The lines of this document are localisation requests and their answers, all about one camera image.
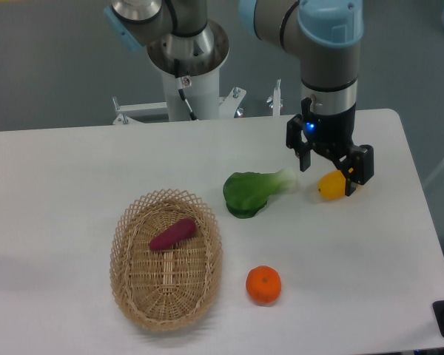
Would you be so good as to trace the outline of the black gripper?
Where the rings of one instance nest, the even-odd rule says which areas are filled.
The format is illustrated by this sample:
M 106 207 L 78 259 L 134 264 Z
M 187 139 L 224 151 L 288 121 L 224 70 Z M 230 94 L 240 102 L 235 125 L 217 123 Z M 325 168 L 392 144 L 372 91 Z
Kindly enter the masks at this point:
M 286 147 L 293 149 L 300 171 L 311 166 L 311 151 L 340 164 L 345 182 L 345 196 L 352 195 L 358 185 L 365 185 L 374 175 L 374 148 L 355 146 L 352 141 L 356 105 L 335 115 L 311 111 L 311 102 L 301 103 L 301 113 L 286 124 Z

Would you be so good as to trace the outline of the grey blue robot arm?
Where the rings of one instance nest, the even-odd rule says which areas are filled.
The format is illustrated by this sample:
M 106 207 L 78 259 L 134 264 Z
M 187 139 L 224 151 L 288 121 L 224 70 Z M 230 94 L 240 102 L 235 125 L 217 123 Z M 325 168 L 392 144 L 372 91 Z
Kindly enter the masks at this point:
M 374 174 L 374 151 L 352 140 L 363 36 L 361 1 L 241 1 L 240 21 L 257 39 L 300 62 L 301 112 L 288 122 L 286 145 L 300 170 L 315 152 L 342 172 L 345 193 Z M 160 71 L 169 118 L 221 116 L 219 69 L 229 53 L 206 1 L 111 1 L 104 15 L 129 50 L 144 49 Z

